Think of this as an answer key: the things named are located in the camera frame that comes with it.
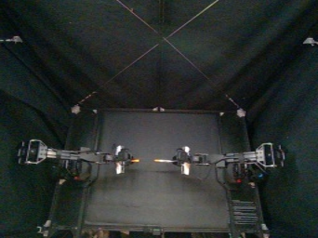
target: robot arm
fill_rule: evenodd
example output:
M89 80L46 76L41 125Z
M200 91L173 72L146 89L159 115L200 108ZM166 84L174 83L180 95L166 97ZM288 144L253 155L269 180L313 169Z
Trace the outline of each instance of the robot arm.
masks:
M18 157L21 165L38 165L46 159L58 159L63 161L62 166L67 170L71 168L79 169L82 162L98 165L115 163L117 174L123 174L126 166L139 162L139 160L133 158L130 150L123 146L117 146L115 154L95 152L90 148L83 147L79 151L67 151L49 148L38 139L22 142Z
M281 147L272 143L264 143L254 152L228 153L225 155L209 156L208 153L192 155L190 148L185 146L177 150L173 160L155 160L161 163L174 163L182 167L182 174L190 174L192 165L214 165L217 168L233 167L234 179L241 180L254 173L254 167L266 172L270 168L284 166L285 153Z

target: black fabric ceiling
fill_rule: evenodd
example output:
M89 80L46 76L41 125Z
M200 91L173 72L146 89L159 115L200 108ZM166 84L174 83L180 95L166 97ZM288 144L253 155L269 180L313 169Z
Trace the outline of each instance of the black fabric ceiling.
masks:
M8 0L2 7L3 37L25 40L8 50L22 62L37 57L33 70L66 107L234 110L225 95L245 109L257 102L297 57L318 3Z

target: wire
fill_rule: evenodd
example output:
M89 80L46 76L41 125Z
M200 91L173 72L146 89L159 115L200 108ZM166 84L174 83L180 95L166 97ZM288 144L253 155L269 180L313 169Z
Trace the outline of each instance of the wire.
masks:
M151 49L149 49L149 50L146 51L146 53L145 53L109 81L106 81L106 83L102 84L102 86L99 86L98 90L95 90L93 93L90 93L90 94L85 97L85 99L79 101L78 104L82 104L86 100L89 100L89 99L98 93L98 91L99 91L103 87L106 87L106 85L109 85L109 84L117 79L117 77L118 77L121 74L123 74L123 73L127 71L127 69L131 68L131 66L133 66L138 61L141 61L141 60L145 58L145 56L149 55L149 53L150 53L158 46L159 46L159 44L157 44Z
M198 180L206 180L206 179L209 179L209 177L210 177L210 174L212 174L212 170L213 170L213 165L210 165L210 167L209 167L209 170L208 170L208 173L206 173L205 177L204 177L204 178L201 178L201 177L196 176L196 178L197 178Z
M145 25L147 25L147 27L157 33L161 34L151 26L150 24L135 14L135 12L133 11L131 8L129 8L122 1L115 0L133 14L134 16L145 23ZM198 70L198 72L202 74L202 76L205 77L205 79L208 79L208 81L212 83L212 86L216 87L217 85L214 84L213 80L210 79L210 77L204 73L204 71L201 70L201 68L196 65L196 63L186 57L186 55L184 54L184 52L177 48L177 46L169 41L170 37L177 34L186 26L188 24L194 21L204 13L208 9L210 9L221 0L214 1L167 37L163 37L163 40L170 44L170 46L177 50L177 52L184 56L184 58L186 59L186 61L192 64L192 66ZM142 57L139 57L99 88L97 91L94 91L91 94L89 94L83 100L79 101L78 105L82 104L86 100L89 100L97 93L98 91L106 87L106 85L115 80L115 78L129 69L131 68L131 66L159 46L159 44L157 44L143 55ZM224 93L224 95L226 96L226 98L233 102L233 104L237 106L238 109L241 109L240 105L237 104L237 102L233 100L233 98Z

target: black fabric wall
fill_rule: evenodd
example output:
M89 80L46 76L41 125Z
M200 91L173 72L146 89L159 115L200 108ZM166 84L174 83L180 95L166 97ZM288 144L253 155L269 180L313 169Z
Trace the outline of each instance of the black fabric wall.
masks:
M2 21L2 35L10 35L6 26ZM18 165L15 147L22 140L41 139L62 148L70 112L37 56L27 47L18 55L18 47L0 45L0 237L30 238L47 219L54 180L50 165Z
M0 234L37 237L35 228L47 219L54 180L50 164L18 165L16 145L42 139L61 148L66 126L50 123L42 112L3 92L0 102Z
M262 188L273 237L318 237L318 47L301 46L250 116L253 141L281 143L286 166Z

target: cable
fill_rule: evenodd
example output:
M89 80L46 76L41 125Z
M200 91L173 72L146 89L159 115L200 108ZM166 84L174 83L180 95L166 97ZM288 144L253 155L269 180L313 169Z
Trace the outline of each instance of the cable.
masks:
M208 171L208 173L206 173L206 176L205 176L204 178L196 176L196 178L197 178L198 180L206 180L206 179L210 177L212 170L213 170L213 165L210 165L210 167L209 167L209 171Z

